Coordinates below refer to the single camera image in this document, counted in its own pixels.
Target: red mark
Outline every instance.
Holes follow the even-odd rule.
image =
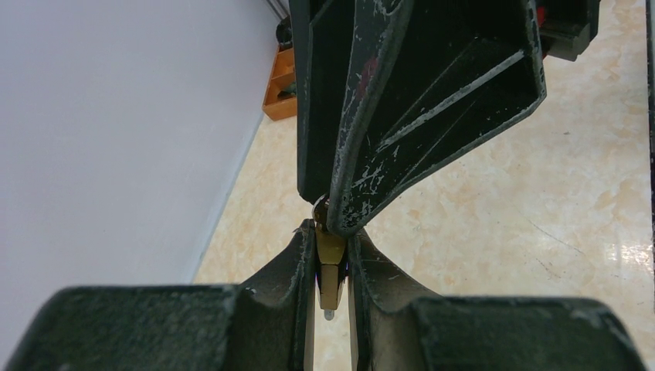
[[[541,27],[546,20],[546,7],[540,6],[537,8],[537,25]]]
[[[378,68],[378,57],[372,56],[370,60],[364,63],[364,69],[361,70],[361,79],[357,85],[357,91],[355,92],[355,97],[357,100],[361,100],[366,94],[366,88],[368,83],[371,82],[371,77],[375,74],[375,70]]]

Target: white wall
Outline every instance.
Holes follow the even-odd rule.
[[[260,1],[0,0],[0,366],[64,286],[192,279],[276,24]]]

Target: black machine part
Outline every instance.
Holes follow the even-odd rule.
[[[8,371],[310,370],[314,221],[242,284],[72,288],[51,298]],[[643,370],[605,305],[580,298],[441,297],[360,231],[348,241],[356,370]]]
[[[530,115],[598,0],[292,0],[298,191],[353,236],[405,189]]]

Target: worn black paint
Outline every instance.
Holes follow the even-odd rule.
[[[61,291],[7,370],[312,369],[313,228],[241,285]]]
[[[363,231],[348,249],[353,369],[645,369],[598,301],[440,297]]]

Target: orange wooden box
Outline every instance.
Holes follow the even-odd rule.
[[[294,48],[283,51],[278,48],[262,105],[264,113],[273,121],[292,117],[298,113],[298,99],[296,97],[285,99],[277,97],[282,89],[296,80],[295,71]]]

